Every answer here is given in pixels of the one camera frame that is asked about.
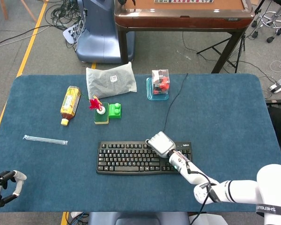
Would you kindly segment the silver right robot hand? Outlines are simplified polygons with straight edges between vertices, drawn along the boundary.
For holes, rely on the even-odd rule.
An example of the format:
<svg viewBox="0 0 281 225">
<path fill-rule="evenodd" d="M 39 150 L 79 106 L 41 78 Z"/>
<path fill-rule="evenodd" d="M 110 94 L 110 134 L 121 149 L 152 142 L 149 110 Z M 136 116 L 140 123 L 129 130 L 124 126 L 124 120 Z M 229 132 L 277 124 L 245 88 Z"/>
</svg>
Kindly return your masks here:
<svg viewBox="0 0 281 225">
<path fill-rule="evenodd" d="M 176 149 L 176 144 L 163 131 L 146 139 L 145 142 L 161 158 L 169 158 L 170 152 Z"/>
</svg>

